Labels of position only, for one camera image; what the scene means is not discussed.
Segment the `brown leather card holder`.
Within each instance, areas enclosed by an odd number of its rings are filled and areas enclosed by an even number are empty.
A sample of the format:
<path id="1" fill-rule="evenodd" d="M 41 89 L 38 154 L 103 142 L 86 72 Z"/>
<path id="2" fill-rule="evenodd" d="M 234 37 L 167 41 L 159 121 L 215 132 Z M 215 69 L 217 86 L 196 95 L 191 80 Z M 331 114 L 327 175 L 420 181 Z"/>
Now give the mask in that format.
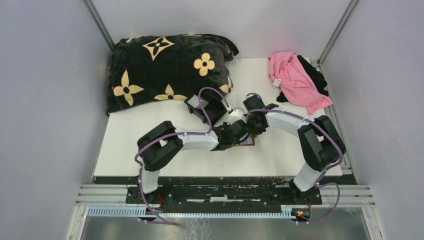
<path id="1" fill-rule="evenodd" d="M 249 135 L 248 137 L 244 138 L 244 141 L 241 141 L 237 144 L 235 144 L 235 147 L 250 147 L 255 146 L 255 136 Z"/>

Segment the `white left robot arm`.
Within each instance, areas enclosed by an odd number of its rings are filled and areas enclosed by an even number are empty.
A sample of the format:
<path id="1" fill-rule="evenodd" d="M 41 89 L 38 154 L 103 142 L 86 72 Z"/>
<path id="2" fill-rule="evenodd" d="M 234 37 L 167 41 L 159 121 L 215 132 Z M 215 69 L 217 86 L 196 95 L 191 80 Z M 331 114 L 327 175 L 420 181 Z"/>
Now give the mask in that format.
<path id="1" fill-rule="evenodd" d="M 149 204 L 158 195 L 159 174 L 179 152 L 187 150 L 225 151 L 249 135 L 243 120 L 224 123 L 210 130 L 187 130 L 166 120 L 138 139 L 134 160 L 140 165 L 138 197 Z"/>

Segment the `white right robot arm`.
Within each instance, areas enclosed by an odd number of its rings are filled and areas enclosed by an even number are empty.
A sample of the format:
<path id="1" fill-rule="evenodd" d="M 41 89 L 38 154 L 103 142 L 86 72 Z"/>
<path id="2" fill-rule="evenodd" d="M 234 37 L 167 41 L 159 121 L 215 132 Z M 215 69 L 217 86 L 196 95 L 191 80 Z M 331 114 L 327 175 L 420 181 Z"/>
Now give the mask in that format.
<path id="1" fill-rule="evenodd" d="M 343 161 L 346 146 L 332 120 L 326 115 L 316 118 L 289 112 L 277 104 L 265 105 L 258 95 L 243 101 L 246 123 L 254 136 L 268 128 L 283 130 L 299 139 L 305 163 L 289 182 L 289 199 L 302 204 L 326 172 Z"/>

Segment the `white card stack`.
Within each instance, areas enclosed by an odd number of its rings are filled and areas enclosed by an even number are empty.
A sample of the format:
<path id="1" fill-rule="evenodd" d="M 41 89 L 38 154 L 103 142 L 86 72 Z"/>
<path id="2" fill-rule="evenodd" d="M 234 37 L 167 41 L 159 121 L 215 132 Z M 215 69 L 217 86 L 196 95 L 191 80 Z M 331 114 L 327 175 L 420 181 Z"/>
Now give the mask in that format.
<path id="1" fill-rule="evenodd" d="M 188 101 L 187 104 L 193 108 L 200 109 L 202 107 L 202 100 L 199 100 L 197 95 L 193 95 Z"/>

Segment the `pink cloth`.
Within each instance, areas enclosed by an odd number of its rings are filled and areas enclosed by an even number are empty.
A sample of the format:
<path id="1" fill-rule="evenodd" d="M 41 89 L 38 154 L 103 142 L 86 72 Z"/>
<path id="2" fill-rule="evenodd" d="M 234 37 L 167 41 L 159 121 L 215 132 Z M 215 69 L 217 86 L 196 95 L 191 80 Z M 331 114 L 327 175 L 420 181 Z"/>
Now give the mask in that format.
<path id="1" fill-rule="evenodd" d="M 269 79 L 291 104 L 306 108 L 309 115 L 333 104 L 328 96 L 319 93 L 294 52 L 271 54 L 268 61 Z"/>

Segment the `black cloth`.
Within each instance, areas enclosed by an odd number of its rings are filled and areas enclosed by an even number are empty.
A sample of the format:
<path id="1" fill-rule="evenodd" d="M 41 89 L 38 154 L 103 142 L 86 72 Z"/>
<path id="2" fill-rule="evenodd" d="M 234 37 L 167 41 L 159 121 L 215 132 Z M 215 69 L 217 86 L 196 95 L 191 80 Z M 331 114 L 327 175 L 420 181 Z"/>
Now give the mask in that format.
<path id="1" fill-rule="evenodd" d="M 327 81 L 325 80 L 324 75 L 317 70 L 311 63 L 309 63 L 302 55 L 297 55 L 299 62 L 304 68 L 305 72 L 311 78 L 318 92 L 324 96 L 329 96 L 329 92 L 326 89 L 328 86 Z"/>

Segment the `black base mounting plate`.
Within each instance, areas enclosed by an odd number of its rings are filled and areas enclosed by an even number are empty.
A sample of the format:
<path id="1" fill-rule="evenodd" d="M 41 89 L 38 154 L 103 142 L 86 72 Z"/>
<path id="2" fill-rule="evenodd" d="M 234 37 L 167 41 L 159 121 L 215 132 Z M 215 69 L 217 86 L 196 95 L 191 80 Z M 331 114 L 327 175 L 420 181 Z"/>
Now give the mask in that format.
<path id="1" fill-rule="evenodd" d="M 353 208 L 359 195 L 348 188 L 355 184 L 352 176 L 329 176 L 322 184 L 335 182 L 306 193 L 293 190 L 292 177 L 160 177 L 152 193 L 142 197 L 138 178 L 96 177 L 95 184 L 117 184 L 124 188 L 123 203 L 148 203 L 165 214 L 278 214 L 285 208 L 295 210 L 316 207 Z"/>

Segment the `black floral plush pillow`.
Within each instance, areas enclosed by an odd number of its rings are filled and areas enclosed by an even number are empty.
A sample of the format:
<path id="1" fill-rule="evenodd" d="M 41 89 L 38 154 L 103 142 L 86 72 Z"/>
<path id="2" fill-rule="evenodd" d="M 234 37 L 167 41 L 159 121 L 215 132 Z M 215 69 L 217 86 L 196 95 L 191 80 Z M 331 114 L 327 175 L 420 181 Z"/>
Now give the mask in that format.
<path id="1" fill-rule="evenodd" d="M 214 34 L 123 38 L 110 56 L 106 113 L 213 88 L 228 95 L 234 86 L 226 63 L 238 54 L 231 40 Z"/>

